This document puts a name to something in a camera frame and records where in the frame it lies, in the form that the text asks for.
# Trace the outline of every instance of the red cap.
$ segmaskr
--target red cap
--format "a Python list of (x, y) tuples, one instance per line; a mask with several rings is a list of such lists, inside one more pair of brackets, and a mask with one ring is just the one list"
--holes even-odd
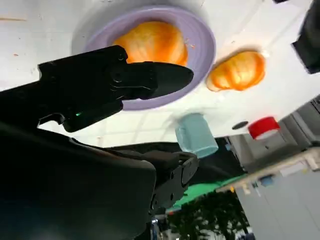
[(253, 139), (260, 140), (278, 132), (280, 126), (273, 116), (269, 116), (252, 123), (248, 129)]

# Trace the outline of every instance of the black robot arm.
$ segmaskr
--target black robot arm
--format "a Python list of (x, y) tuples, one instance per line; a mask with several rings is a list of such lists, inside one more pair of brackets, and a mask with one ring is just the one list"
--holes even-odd
[(183, 196), (198, 167), (191, 153), (113, 151), (37, 128), (54, 120), (74, 132), (123, 100), (170, 94), (193, 78), (126, 58), (113, 46), (43, 63), (40, 81), (0, 92), (1, 239), (131, 240)]

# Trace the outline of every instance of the lavender plate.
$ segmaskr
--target lavender plate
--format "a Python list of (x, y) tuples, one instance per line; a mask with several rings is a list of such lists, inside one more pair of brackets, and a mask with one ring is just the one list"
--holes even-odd
[(85, 52), (111, 46), (115, 39), (147, 21), (170, 23), (182, 31), (188, 48), (187, 67), (193, 70), (194, 77), (188, 86), (169, 95), (123, 101), (127, 111), (157, 108), (183, 97), (207, 77), (216, 54), (214, 35), (200, 18), (182, 8), (163, 5), (138, 8), (115, 18), (88, 41)]

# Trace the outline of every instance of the white tabletop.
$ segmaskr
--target white tabletop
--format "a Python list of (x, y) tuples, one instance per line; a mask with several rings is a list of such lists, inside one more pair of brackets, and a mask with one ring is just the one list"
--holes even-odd
[(121, 13), (147, 4), (174, 4), (208, 23), (216, 38), (217, 61), (239, 49), (261, 51), (267, 61), (265, 79), (243, 92), (219, 93), (210, 92), (203, 81), (171, 104), (146, 111), (122, 111), (72, 134), (51, 122), (43, 128), (101, 147), (176, 142), (177, 119), (197, 112), (204, 114), (215, 137), (243, 134), (246, 127), (232, 127), (266, 116), (280, 120), (320, 94), (320, 75), (307, 74), (291, 46), (310, 2), (0, 0), (0, 90), (37, 81), (37, 64), (80, 53), (97, 29)]

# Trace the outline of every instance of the blue cup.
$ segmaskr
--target blue cup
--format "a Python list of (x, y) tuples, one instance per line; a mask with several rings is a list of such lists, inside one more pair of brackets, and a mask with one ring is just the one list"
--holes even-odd
[(219, 149), (207, 121), (200, 113), (181, 118), (175, 128), (175, 135), (180, 148), (184, 152), (196, 154), (198, 158), (214, 154)]

